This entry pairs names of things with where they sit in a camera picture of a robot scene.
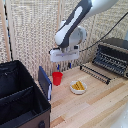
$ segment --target cable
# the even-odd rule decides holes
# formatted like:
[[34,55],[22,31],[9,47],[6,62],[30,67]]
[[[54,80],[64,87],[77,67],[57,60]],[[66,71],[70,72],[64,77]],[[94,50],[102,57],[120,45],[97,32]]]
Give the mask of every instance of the cable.
[[85,50],[88,50],[89,48],[93,47],[93,46],[96,45],[98,42],[100,42],[102,39],[104,39],[104,37],[106,37],[106,36],[120,23],[120,21],[124,19],[124,17],[125,17],[126,15],[128,15],[128,12],[127,12],[127,13],[112,27],[112,29],[111,29],[106,35],[104,35],[100,40],[98,40],[96,43],[94,43],[94,44],[91,45],[90,47],[88,47],[88,48],[86,48],[86,49],[83,49],[83,50],[81,50],[81,51],[79,51],[79,52],[83,52],[83,51],[85,51]]

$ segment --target red object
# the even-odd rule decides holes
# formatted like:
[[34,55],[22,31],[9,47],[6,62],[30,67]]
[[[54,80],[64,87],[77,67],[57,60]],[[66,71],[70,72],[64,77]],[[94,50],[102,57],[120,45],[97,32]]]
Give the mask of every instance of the red object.
[[63,74],[61,72],[53,72],[52,77],[53,77],[53,84],[58,86],[61,83]]

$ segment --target black bin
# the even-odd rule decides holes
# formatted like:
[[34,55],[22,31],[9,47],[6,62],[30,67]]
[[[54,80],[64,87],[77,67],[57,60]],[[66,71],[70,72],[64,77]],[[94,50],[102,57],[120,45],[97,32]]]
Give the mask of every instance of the black bin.
[[0,128],[50,128],[50,111],[20,61],[0,64]]

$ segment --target small plate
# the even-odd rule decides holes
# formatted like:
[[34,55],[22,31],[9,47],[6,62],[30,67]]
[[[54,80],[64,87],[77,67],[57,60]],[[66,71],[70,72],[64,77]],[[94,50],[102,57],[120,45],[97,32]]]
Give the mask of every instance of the small plate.
[[81,81],[80,81],[80,82],[81,82],[82,85],[84,86],[85,90],[76,90],[76,89],[72,88],[72,85],[76,84],[76,82],[78,82],[78,81],[72,81],[72,82],[70,83],[70,89],[71,89],[71,91],[72,91],[74,94],[79,94],[79,95],[85,93],[85,91],[86,91],[86,89],[87,89],[87,85],[86,85],[85,83],[81,82]]

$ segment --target wooden table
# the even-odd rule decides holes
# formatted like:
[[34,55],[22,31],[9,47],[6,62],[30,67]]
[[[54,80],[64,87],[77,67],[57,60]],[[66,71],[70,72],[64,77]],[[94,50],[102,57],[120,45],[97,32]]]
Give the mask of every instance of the wooden table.
[[[70,91],[71,81],[87,84],[83,95]],[[51,128],[110,128],[128,102],[128,79],[119,77],[109,85],[81,71],[63,72],[59,86],[53,85]]]

